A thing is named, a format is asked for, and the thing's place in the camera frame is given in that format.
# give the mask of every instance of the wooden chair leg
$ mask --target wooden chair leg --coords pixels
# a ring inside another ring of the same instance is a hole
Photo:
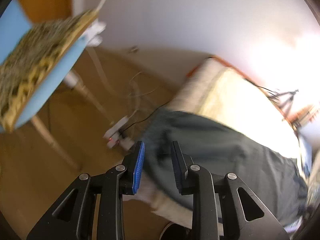
[[[65,150],[59,145],[59,143],[55,140],[49,130],[46,128],[44,123],[40,120],[40,118],[35,115],[31,118],[31,123],[36,128],[36,130],[41,134],[44,140],[54,149],[58,155],[73,169],[79,171],[81,170],[81,165],[76,162]]]
[[[90,92],[90,90],[83,84],[83,80],[80,75],[70,70],[69,73],[63,79],[64,83],[81,94],[86,100],[91,102],[97,110],[110,122],[110,125],[113,125],[113,121],[110,119],[110,115],[104,109],[104,107],[99,103],[97,98]]]
[[[97,108],[97,110],[110,122],[110,125],[113,125],[114,122],[110,119],[110,115],[82,82],[78,82],[75,85],[74,90],[81,94],[86,100],[91,102]]]

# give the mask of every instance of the metal screw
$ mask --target metal screw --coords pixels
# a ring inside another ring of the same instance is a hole
[[[88,178],[89,178],[89,175],[86,174],[86,173],[82,173],[82,174],[79,176],[79,179],[81,179],[81,180],[86,180],[86,179],[88,179]]]
[[[124,165],[118,165],[118,166],[116,166],[116,170],[117,171],[124,171],[125,170],[125,166]]]
[[[231,172],[231,173],[228,173],[228,178],[229,179],[236,179],[237,175]]]
[[[193,164],[190,166],[190,169],[192,169],[193,171],[199,171],[200,167],[197,164]]]

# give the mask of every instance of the gray blanket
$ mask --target gray blanket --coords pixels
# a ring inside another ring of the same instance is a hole
[[[304,209],[308,189],[294,159],[213,120],[159,109],[141,140],[146,147],[145,171],[168,196],[189,209],[192,195],[181,196],[175,185],[170,156],[174,140],[194,163],[211,173],[236,173],[283,226],[294,222]]]

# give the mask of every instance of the bed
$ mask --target bed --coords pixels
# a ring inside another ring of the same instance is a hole
[[[279,153],[284,159],[294,159],[297,177],[306,182],[299,142],[291,125],[283,120],[281,112],[263,91],[220,58],[206,59],[188,78],[166,110],[213,120]],[[148,203],[155,214],[191,228],[192,211],[169,197],[151,177],[147,172],[142,174],[140,190],[134,198]]]

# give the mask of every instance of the white power strip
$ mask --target white power strip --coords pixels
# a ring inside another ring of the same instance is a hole
[[[103,137],[108,140],[107,146],[110,149],[119,144],[123,149],[128,151],[134,145],[134,141],[131,138],[126,137],[123,139],[119,133],[119,129],[121,129],[128,120],[127,116],[123,117],[104,134]]]

